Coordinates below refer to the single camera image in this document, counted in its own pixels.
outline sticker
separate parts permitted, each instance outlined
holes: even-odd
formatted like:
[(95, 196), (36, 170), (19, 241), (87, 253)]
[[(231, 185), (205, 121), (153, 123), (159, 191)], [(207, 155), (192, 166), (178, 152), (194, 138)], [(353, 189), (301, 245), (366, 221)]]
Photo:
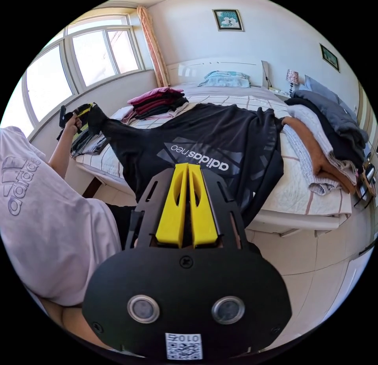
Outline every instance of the sticker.
[(202, 360), (200, 334), (165, 334), (168, 360)]

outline stack of folded clothes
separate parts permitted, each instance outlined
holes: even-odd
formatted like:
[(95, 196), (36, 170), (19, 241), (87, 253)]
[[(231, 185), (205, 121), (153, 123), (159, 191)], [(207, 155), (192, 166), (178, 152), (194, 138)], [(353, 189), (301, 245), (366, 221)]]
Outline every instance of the stack of folded clothes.
[(71, 145), (71, 158), (79, 155), (98, 155), (108, 144), (103, 134), (91, 135), (88, 131), (88, 124), (82, 127), (82, 132), (76, 134)]
[(188, 104), (182, 89), (170, 87), (156, 88), (127, 101), (133, 109), (121, 120), (131, 124), (135, 120), (144, 120), (151, 116), (165, 114), (169, 111), (178, 113)]
[(286, 100), (283, 133), (296, 152), (311, 191), (325, 195), (342, 188), (354, 193), (363, 172), (367, 133), (337, 103), (307, 90)]

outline pink curtain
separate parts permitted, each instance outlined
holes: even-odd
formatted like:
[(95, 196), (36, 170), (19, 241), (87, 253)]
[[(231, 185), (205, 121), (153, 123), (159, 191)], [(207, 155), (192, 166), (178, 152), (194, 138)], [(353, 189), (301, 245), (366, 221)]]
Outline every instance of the pink curtain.
[(139, 6), (137, 14), (142, 25), (143, 34), (146, 39), (148, 50), (154, 66), (156, 81), (158, 87), (169, 87), (169, 76), (167, 67), (165, 65), (158, 41), (155, 37), (154, 28), (152, 26), (152, 19), (148, 13), (147, 8)]

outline table lamp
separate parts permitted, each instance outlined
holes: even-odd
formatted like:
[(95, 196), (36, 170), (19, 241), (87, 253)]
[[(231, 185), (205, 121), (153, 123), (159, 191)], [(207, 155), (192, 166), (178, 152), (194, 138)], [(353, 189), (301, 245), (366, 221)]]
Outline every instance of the table lamp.
[(293, 84), (299, 84), (299, 75), (297, 71), (287, 70), (286, 80), (290, 83), (290, 93), (293, 90)]

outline yellow gripper fingers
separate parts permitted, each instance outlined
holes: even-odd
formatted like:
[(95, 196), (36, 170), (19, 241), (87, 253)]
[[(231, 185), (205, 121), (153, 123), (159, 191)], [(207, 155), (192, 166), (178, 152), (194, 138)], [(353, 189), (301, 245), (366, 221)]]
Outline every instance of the yellow gripper fingers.
[(199, 165), (189, 164), (190, 210), (193, 246), (215, 244), (217, 229)]
[(176, 164), (156, 232), (156, 239), (159, 243), (182, 247), (187, 179), (188, 163)]

